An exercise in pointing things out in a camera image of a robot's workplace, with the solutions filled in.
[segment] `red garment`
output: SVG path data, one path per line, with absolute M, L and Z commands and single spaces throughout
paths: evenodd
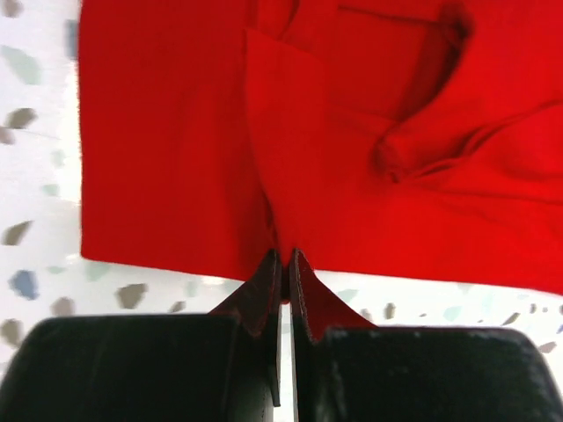
M 83 255 L 563 294 L 560 0 L 85 0 Z

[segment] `table surface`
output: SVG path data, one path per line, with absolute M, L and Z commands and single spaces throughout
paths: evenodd
M 0 127 L 1 377 L 22 338 L 41 319 L 206 312 L 240 282 L 80 257 L 74 61 L 79 2 L 0 3 L 0 125 L 5 126 Z M 543 352 L 563 388 L 561 296 L 360 274 L 318 275 L 379 325 L 504 326 L 522 331 Z M 293 420 L 288 312 L 284 307 L 283 406 L 275 413 L 279 422 Z

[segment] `folded cloth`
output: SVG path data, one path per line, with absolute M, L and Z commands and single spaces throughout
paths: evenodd
M 559 0 L 85 0 L 91 259 L 563 294 Z

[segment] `black object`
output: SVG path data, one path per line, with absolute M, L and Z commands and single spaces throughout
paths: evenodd
M 377 328 L 296 251 L 284 271 L 270 252 L 207 315 L 38 325 L 0 388 L 0 422 L 270 421 L 280 399 L 282 291 L 292 307 L 301 422 L 563 421 L 549 372 L 524 335 Z
M 522 333 L 351 328 L 366 324 L 350 324 L 357 314 L 300 251 L 289 276 L 298 420 L 563 422 L 543 357 Z M 317 320 L 327 302 L 330 324 Z

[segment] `red shirt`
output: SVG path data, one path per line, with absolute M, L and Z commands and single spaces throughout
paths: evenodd
M 83 255 L 563 294 L 559 0 L 85 0 Z

